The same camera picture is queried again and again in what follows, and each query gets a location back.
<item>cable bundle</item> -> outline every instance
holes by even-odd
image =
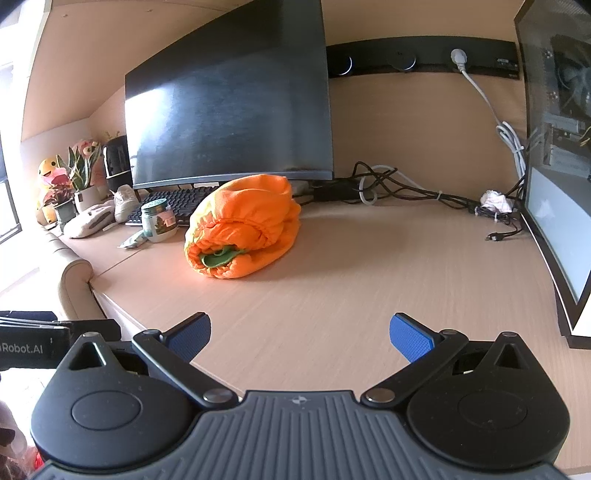
[[[359,167],[364,167],[367,169],[367,172],[359,173]],[[376,171],[375,168],[385,168],[386,171]],[[334,180],[329,181],[329,183],[337,183],[337,182],[350,182],[351,180],[359,180],[359,200],[342,200],[345,203],[350,205],[355,205],[358,203],[364,203],[366,205],[373,205],[377,200],[385,199],[385,198],[397,198],[400,200],[409,200],[412,202],[416,202],[419,200],[436,200],[445,206],[452,208],[454,210],[464,210],[466,209],[469,213],[472,213],[476,216],[483,216],[486,218],[490,218],[495,220],[495,222],[503,223],[507,226],[512,226],[513,231],[511,232],[494,232],[491,233],[486,237],[486,240],[493,240],[493,241],[500,241],[508,236],[513,236],[518,234],[522,231],[522,228],[518,228],[515,224],[515,218],[513,217],[512,213],[495,213],[488,208],[482,207],[480,202],[477,200],[472,200],[467,197],[463,197],[461,195],[452,195],[448,193],[443,193],[441,191],[434,192],[432,190],[426,190],[420,188],[417,184],[408,185],[402,183],[401,181],[393,178],[394,174],[398,174],[412,182],[412,180],[408,179],[405,175],[398,171],[396,167],[390,167],[387,165],[378,165],[370,167],[367,163],[363,161],[358,161],[355,163],[353,168],[353,173],[350,177],[338,177]],[[366,184],[366,180],[371,181],[369,185]],[[505,196],[510,199],[514,199],[516,202],[519,202],[522,189],[523,189],[524,178],[521,177],[520,180],[513,186],[511,190],[509,190]],[[312,188],[319,187],[320,185],[326,185],[327,183],[324,182],[322,184],[313,183]],[[376,187],[382,187],[386,193],[382,195],[378,195],[375,192]],[[368,200],[366,194],[371,194],[372,199]],[[307,202],[300,203],[301,205],[307,205],[313,202],[313,200],[308,200]]]

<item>monitor screen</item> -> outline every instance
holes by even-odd
[[[125,77],[134,186],[331,179],[320,0],[254,0]]]
[[[528,225],[574,327],[591,291],[591,15],[575,0],[535,0],[516,26],[526,74]]]

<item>stuffed toy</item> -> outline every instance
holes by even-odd
[[[55,157],[46,158],[40,163],[39,169],[37,171],[37,187],[39,188],[39,195],[37,197],[37,210],[40,208],[43,211],[43,215],[45,216],[47,223],[53,223],[57,221],[56,211],[53,208],[53,205],[44,207],[43,202],[45,195],[51,186],[51,183],[48,183],[47,179],[51,176],[53,171],[58,168],[58,166],[59,165],[57,164]]]

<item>sofa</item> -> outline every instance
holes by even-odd
[[[89,281],[92,265],[43,226],[38,227],[41,250],[40,271],[57,298],[54,309],[59,319],[97,320],[105,314],[96,302]]]

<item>orange blanket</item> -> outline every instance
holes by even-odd
[[[191,215],[185,256],[203,275],[244,277],[277,260],[296,240],[300,206],[285,177],[252,175],[232,180],[210,194]],[[216,255],[230,254],[225,265]]]

